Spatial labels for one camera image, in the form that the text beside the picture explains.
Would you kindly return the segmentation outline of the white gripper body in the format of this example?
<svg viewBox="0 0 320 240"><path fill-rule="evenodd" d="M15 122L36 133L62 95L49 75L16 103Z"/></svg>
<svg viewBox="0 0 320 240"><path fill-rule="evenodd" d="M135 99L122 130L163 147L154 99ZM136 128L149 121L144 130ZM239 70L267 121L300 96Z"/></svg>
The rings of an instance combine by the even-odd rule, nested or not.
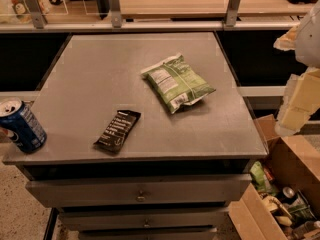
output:
<svg viewBox="0 0 320 240"><path fill-rule="evenodd" d="M309 67L320 67L320 0L301 20L295 45L297 61Z"/></svg>

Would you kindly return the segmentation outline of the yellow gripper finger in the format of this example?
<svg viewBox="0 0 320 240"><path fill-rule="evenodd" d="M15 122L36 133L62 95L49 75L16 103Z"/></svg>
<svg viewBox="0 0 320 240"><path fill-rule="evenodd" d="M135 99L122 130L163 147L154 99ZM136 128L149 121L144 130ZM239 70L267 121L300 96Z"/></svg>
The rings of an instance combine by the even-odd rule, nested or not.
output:
<svg viewBox="0 0 320 240"><path fill-rule="evenodd" d="M319 108L320 69L308 67L300 76L292 74L277 115L276 133L282 137L298 133Z"/></svg>
<svg viewBox="0 0 320 240"><path fill-rule="evenodd" d="M297 30L298 25L290 28L285 34L276 39L273 47L282 51L294 50L296 48Z"/></svg>

